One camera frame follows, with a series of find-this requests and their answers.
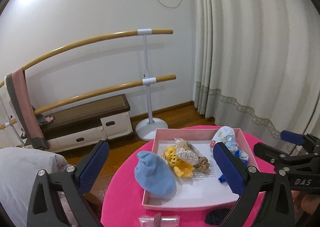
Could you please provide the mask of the grey quilted bedding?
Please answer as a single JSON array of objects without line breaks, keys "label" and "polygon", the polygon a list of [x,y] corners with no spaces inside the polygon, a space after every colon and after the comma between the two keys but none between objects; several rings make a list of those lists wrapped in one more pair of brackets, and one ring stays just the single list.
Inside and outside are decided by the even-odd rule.
[{"label": "grey quilted bedding", "polygon": [[8,147],[1,149],[1,205],[15,226],[27,225],[28,205],[39,170],[64,171],[67,160],[52,152]]}]

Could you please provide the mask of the royal blue knitted cloth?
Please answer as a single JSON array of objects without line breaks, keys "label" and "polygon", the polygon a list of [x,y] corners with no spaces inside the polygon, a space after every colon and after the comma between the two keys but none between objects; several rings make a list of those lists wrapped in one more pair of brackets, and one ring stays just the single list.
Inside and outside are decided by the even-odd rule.
[{"label": "royal blue knitted cloth", "polygon": [[227,182],[227,180],[226,180],[226,178],[225,178],[225,176],[223,174],[218,178],[218,180],[222,184]]}]

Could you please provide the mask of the lower wooden ballet bar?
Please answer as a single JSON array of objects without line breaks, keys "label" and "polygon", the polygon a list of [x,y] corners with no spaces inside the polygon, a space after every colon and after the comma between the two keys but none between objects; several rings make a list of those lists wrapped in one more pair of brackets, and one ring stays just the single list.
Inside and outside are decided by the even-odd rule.
[{"label": "lower wooden ballet bar", "polygon": [[123,83],[123,84],[118,84],[118,85],[114,85],[114,86],[110,86],[110,87],[106,87],[103,89],[98,89],[98,90],[94,90],[94,91],[90,91],[78,96],[73,96],[49,105],[46,105],[44,107],[41,107],[39,109],[36,109],[34,111],[34,114],[40,114],[40,113],[44,113],[46,111],[50,111],[59,107],[63,107],[65,105],[68,104],[72,104],[75,102],[79,102],[82,100],[86,100],[88,98],[93,98],[96,96],[101,96],[104,94],[108,94],[108,93],[112,93],[115,91],[120,91],[120,90],[125,90],[125,89],[130,89],[130,88],[134,88],[134,87],[140,87],[140,86],[147,86],[147,85],[151,85],[151,84],[155,84],[155,83],[159,83],[159,82],[165,82],[165,81],[171,81],[171,80],[175,80],[176,79],[176,75],[165,75],[165,76],[159,76],[159,77],[150,77],[150,78],[144,78],[144,79],[140,79],[138,81],[133,81],[133,82],[128,82],[128,83]]}]

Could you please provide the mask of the patterned light blue sock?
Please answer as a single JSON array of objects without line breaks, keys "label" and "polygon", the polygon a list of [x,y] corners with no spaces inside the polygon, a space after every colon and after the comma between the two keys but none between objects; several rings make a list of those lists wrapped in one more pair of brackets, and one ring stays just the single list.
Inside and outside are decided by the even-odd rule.
[{"label": "patterned light blue sock", "polygon": [[248,165],[249,156],[237,144],[234,129],[229,126],[222,126],[213,136],[210,148],[213,150],[215,144],[219,142],[222,142],[235,157]]}]

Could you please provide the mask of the upper wooden ballet bar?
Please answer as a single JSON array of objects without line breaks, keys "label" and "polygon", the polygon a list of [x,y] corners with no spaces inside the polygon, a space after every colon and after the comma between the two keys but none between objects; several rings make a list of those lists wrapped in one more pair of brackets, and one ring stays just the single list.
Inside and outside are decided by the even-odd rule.
[{"label": "upper wooden ballet bar", "polygon": [[[23,66],[21,69],[17,70],[16,72],[12,73],[11,75],[8,75],[4,82],[1,84],[1,86],[8,86],[12,84],[15,88],[26,88],[27,83],[25,79],[25,71],[32,66],[35,66],[36,64],[39,64],[40,62],[43,62],[51,57],[54,57],[56,55],[59,55],[63,52],[67,52],[69,50],[80,48],[81,46],[86,46],[89,44],[97,43],[97,42],[103,42],[107,40],[112,39],[118,39],[118,38],[125,38],[125,37],[134,37],[134,36],[142,36],[144,40],[146,40],[146,37],[149,35],[172,35],[174,32],[169,29],[138,29],[133,31],[125,31],[125,32],[116,32],[111,33],[107,35],[101,35],[93,38],[84,39],[72,44],[69,44],[67,46],[63,46],[61,48],[55,49],[53,51],[50,51],[49,53],[46,53],[39,58],[29,62],[25,66]],[[140,81],[134,81],[130,83],[123,83],[119,85],[115,85],[112,87],[107,87],[103,89],[104,92],[114,92],[114,91],[120,91],[123,89],[129,89],[134,87],[139,87],[142,85],[151,85],[159,82],[166,82],[166,81],[172,81],[176,79],[176,75],[166,75],[166,76],[160,76],[160,77],[149,77],[141,79]]]}]

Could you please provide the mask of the wooden ballet bar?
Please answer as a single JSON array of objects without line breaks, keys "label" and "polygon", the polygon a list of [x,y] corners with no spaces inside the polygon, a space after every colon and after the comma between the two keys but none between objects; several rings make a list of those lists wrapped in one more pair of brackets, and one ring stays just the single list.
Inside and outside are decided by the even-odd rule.
[{"label": "wooden ballet bar", "polygon": [[[142,36],[144,40],[146,40],[146,37],[149,35],[172,35],[174,32],[169,29],[138,29],[133,31],[125,31],[125,32],[116,32],[111,33],[107,35],[101,35],[93,38],[84,39],[72,44],[69,44],[67,46],[63,46],[61,48],[55,49],[53,51],[50,51],[49,53],[46,53],[39,58],[29,62],[25,66],[23,66],[21,69],[17,70],[16,72],[12,73],[11,75],[8,75],[4,82],[1,84],[1,86],[8,86],[12,84],[15,88],[26,88],[27,83],[25,79],[25,71],[32,66],[35,66],[36,64],[39,64],[40,62],[43,62],[51,57],[54,57],[56,55],[59,55],[63,52],[67,52],[69,50],[80,48],[81,46],[86,46],[89,44],[97,43],[97,42],[103,42],[107,40],[112,39],[118,39],[118,38],[125,38],[125,37],[134,37],[134,36]],[[142,85],[151,85],[159,82],[166,82],[166,81],[172,81],[176,79],[176,75],[166,75],[166,76],[160,76],[160,77],[149,77],[141,79],[140,81],[134,81],[130,83],[123,83],[119,85],[115,85],[112,87],[107,87],[103,89],[104,92],[114,92],[114,91],[120,91],[123,89],[129,89],[134,87],[139,87]]]},{"label": "wooden ballet bar", "polygon": [[140,79],[138,81],[133,81],[133,82],[128,82],[128,83],[123,83],[123,84],[118,84],[118,85],[114,85],[114,86],[110,86],[110,87],[106,87],[103,89],[98,89],[98,90],[94,90],[94,91],[90,91],[78,96],[73,96],[49,105],[46,105],[44,107],[41,107],[39,109],[36,109],[34,111],[34,114],[40,114],[40,113],[44,113],[46,111],[50,111],[59,107],[63,107],[65,105],[68,104],[72,104],[75,102],[79,102],[82,100],[86,100],[88,98],[93,98],[96,96],[101,96],[104,94],[108,94],[108,93],[112,93],[115,91],[120,91],[120,90],[125,90],[125,89],[130,89],[130,88],[134,88],[134,87],[140,87],[140,86],[147,86],[147,85],[151,85],[151,84],[155,84],[155,83],[159,83],[159,82],[165,82],[165,81],[171,81],[171,80],[175,80],[176,79],[176,75],[165,75],[165,76],[159,76],[159,77],[150,77],[150,78],[144,78],[144,79]]}]

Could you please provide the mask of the white printed paper sheet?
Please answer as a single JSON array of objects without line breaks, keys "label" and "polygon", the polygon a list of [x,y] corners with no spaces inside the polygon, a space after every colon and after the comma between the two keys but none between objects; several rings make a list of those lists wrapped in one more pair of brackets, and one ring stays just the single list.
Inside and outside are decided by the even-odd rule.
[{"label": "white printed paper sheet", "polygon": [[144,193],[143,206],[160,210],[202,210],[220,205],[234,204],[239,196],[234,194],[227,183],[220,183],[222,173],[217,166],[209,140],[192,141],[200,155],[210,163],[209,173],[195,171],[192,177],[176,177],[176,192],[168,199],[159,198],[149,192]]}]

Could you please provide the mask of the beige stocking bundle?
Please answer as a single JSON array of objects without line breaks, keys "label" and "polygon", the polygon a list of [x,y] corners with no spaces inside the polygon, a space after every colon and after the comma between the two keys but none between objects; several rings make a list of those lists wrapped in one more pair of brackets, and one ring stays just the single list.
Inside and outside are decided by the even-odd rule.
[{"label": "beige stocking bundle", "polygon": [[209,173],[210,163],[206,157],[199,157],[197,163],[194,165],[194,168],[201,173]]}]

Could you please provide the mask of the pink grey hanging towel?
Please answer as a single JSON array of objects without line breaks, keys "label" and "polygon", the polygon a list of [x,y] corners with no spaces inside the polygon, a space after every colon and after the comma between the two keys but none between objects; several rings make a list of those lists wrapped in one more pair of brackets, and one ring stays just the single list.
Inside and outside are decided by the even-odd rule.
[{"label": "pink grey hanging towel", "polygon": [[53,117],[44,117],[42,114],[34,114],[31,104],[25,72],[22,68],[8,74],[4,79],[4,85],[9,94],[11,109],[16,115],[16,120],[22,130],[22,139],[26,139],[33,148],[47,150],[49,144],[46,141],[41,126],[53,122]]}]

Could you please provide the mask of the white barre stand post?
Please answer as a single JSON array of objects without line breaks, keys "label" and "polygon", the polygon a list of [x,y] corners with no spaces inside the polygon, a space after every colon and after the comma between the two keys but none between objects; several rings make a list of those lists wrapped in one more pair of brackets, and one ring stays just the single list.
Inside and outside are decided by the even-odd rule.
[{"label": "white barre stand post", "polygon": [[142,83],[145,86],[145,96],[148,111],[148,118],[141,120],[136,125],[137,136],[144,141],[151,141],[155,138],[157,129],[167,129],[168,124],[159,118],[154,118],[152,114],[152,101],[151,101],[151,85],[156,83],[156,78],[150,76],[149,61],[148,61],[148,46],[147,35],[152,35],[152,29],[138,29],[138,35],[143,37],[143,52],[144,52],[144,78]]}]

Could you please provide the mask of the clear bag with brown tie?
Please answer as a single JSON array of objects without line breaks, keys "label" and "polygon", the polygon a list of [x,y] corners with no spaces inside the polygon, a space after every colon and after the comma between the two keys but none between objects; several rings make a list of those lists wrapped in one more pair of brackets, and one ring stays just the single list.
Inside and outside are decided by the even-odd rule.
[{"label": "clear bag with brown tie", "polygon": [[163,216],[157,213],[155,216],[142,216],[139,217],[141,227],[179,227],[179,216]]}]

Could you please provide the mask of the cotton swabs plastic bag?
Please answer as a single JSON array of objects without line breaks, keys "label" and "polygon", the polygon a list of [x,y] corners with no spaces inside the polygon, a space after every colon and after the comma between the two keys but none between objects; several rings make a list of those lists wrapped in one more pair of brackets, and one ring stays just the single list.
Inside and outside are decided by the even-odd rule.
[{"label": "cotton swabs plastic bag", "polygon": [[196,165],[199,161],[200,152],[189,141],[175,138],[176,155],[179,159],[190,165]]}]

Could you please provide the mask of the plain light blue sock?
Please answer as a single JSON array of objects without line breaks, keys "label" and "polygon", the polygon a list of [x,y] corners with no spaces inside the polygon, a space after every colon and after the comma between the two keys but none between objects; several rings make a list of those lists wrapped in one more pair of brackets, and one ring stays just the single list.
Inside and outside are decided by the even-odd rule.
[{"label": "plain light blue sock", "polygon": [[137,183],[159,198],[170,198],[176,191],[176,180],[166,162],[149,151],[137,153],[138,163],[134,169]]}]

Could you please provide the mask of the pink round table cover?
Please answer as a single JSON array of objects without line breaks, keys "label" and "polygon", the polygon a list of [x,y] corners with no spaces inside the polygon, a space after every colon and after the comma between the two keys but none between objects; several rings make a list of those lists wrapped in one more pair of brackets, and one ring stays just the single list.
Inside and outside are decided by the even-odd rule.
[{"label": "pink round table cover", "polygon": [[[192,126],[183,129],[172,129],[175,133],[181,131],[217,131],[220,126]],[[262,142],[258,138],[244,133],[244,137],[251,150],[253,146]],[[121,165],[113,176],[110,185],[106,191],[101,222],[103,226],[140,226],[138,218],[144,215],[154,216],[157,211],[146,210],[142,206],[144,190],[140,187],[134,177],[134,168],[138,163],[137,153],[140,151],[151,151],[153,141],[135,151]],[[274,166],[268,164],[260,158],[255,157],[258,168],[261,172],[274,173]],[[259,194],[255,205],[249,214],[244,226],[251,226],[259,211],[259,206],[263,200],[263,194]],[[201,211],[161,211],[165,216],[180,216],[180,226],[210,226],[204,223],[206,214],[210,210]]]}]

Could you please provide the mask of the yellow crocheted toy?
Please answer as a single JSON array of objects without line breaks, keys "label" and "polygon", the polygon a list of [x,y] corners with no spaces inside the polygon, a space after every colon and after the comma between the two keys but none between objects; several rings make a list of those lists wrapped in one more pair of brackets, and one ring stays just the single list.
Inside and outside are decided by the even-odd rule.
[{"label": "yellow crocheted toy", "polygon": [[178,178],[189,178],[193,176],[193,170],[195,168],[176,155],[175,146],[168,146],[163,152],[162,158],[165,159],[168,166]]}]

